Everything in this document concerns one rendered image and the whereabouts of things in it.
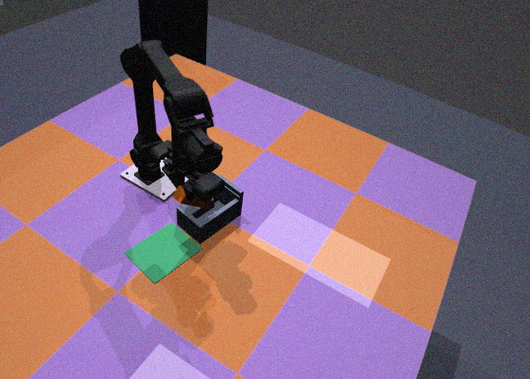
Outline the orange l-shaped part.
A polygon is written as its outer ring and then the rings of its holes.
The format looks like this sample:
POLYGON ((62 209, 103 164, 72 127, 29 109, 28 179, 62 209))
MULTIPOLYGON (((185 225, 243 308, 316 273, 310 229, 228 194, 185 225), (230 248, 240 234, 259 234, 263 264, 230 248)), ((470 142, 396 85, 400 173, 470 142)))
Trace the orange l-shaped part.
POLYGON ((208 201, 202 201, 198 197, 194 197, 191 201, 188 201, 186 198, 186 194, 182 188, 182 186, 179 185, 176 192, 172 196, 174 199, 176 199, 179 203, 194 206, 198 208, 207 209, 208 205, 210 204, 212 199, 209 199, 208 201))

